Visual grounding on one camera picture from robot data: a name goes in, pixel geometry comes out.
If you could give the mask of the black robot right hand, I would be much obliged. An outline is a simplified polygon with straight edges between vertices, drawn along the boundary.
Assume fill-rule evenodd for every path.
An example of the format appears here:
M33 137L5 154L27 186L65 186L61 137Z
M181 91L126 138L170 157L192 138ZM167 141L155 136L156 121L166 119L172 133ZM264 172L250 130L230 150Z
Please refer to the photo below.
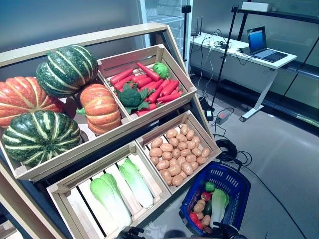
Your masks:
M239 231L236 227L229 224L218 224L217 227L217 238L220 239L233 239L239 235Z

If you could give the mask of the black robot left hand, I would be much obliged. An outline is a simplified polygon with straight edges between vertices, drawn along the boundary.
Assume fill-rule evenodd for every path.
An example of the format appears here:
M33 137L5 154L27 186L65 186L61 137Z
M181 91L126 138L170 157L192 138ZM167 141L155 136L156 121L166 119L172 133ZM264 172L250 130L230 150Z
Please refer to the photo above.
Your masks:
M145 239L145 237L140 236L139 233L144 233L144 229L139 227L125 227L115 239Z

